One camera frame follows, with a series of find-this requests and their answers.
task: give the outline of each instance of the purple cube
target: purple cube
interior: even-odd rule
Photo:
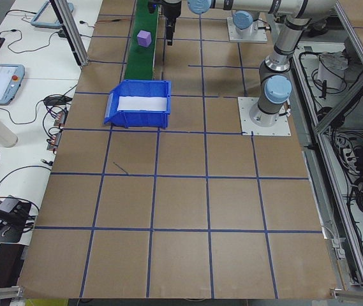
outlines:
[[[139,46],[147,48],[151,44],[151,33],[141,30],[137,34],[137,43]]]

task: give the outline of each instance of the brown cardboard floor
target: brown cardboard floor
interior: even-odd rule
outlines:
[[[105,0],[99,19],[130,17],[133,2]],[[185,4],[174,45],[161,34],[156,52],[156,78],[172,81],[167,129],[101,124],[131,21],[96,25],[19,280],[27,297],[327,298],[336,286],[292,122],[291,137],[240,133],[236,97],[259,95],[270,38],[228,43],[228,12]]]

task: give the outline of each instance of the blue plastic bin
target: blue plastic bin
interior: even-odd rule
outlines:
[[[130,126],[166,128],[170,115],[170,93],[170,81],[124,80],[110,91],[104,123],[111,122],[126,128]],[[120,97],[166,98],[167,107],[165,110],[118,110]]]

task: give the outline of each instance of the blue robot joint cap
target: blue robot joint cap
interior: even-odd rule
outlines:
[[[237,11],[233,15],[233,24],[240,30],[245,30],[253,24],[253,17],[247,11]]]
[[[283,104],[292,92],[292,84],[283,75],[274,75],[266,81],[266,98],[274,104]]]
[[[188,0],[188,8],[194,14],[201,15],[206,13],[212,4],[212,0]]]

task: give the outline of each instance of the green conveyor belt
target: green conveyor belt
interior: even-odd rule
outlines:
[[[148,0],[137,0],[135,23],[124,74],[124,78],[127,80],[152,80],[154,77],[158,9],[154,14],[150,14],[147,9],[147,2]],[[148,48],[141,47],[137,43],[137,34],[140,30],[151,33],[151,44]]]

